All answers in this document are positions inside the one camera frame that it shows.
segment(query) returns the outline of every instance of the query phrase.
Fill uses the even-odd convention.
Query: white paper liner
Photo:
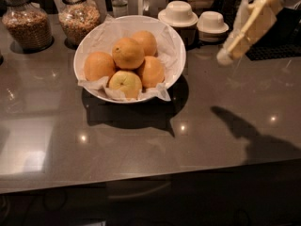
[[[90,38],[89,48],[87,49],[87,56],[89,53],[95,51],[103,51],[108,54],[112,54],[112,48],[114,43],[122,37],[131,37],[137,29],[132,24],[124,23],[122,20],[116,20],[110,15],[107,15],[102,25],[103,29],[98,29],[97,33],[93,34],[93,38]],[[172,35],[169,32],[167,26],[164,26],[161,31],[155,31],[154,36],[157,40],[157,54],[155,55],[165,66],[165,81],[157,84],[156,88],[143,89],[140,91],[137,100],[148,100],[153,97],[158,97],[164,101],[170,101],[170,96],[167,91],[166,82],[173,81],[174,69],[178,59],[175,50],[175,44],[172,39]],[[98,81],[87,81],[84,75],[84,65],[81,71],[82,79],[78,80],[78,86],[88,90],[103,89],[108,98],[128,102],[125,95],[120,90],[112,90],[107,87],[108,77],[103,77]]]

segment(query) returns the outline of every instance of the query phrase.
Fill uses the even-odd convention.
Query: kitchen counter
[[[0,24],[0,193],[301,158],[300,58],[216,62],[187,51],[172,101],[115,105],[77,86],[56,15],[54,44],[20,53]]]

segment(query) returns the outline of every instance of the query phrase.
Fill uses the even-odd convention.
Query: countertop
[[[153,99],[116,105],[77,86],[56,15],[54,44],[19,53],[0,24],[0,193],[301,158],[300,58],[224,68],[219,45],[187,51]]]

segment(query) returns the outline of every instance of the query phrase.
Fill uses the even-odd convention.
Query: jar of nuts
[[[53,37],[47,13],[30,0],[5,0],[8,7],[2,22],[11,37],[25,52],[48,48]]]
[[[101,14],[92,0],[63,0],[58,19],[67,37],[67,44],[78,46],[82,39],[101,23]]]

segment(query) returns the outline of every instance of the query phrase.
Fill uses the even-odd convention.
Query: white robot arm
[[[242,0],[233,30],[217,54],[219,64],[228,66],[242,57],[277,21],[277,14],[300,0]]]

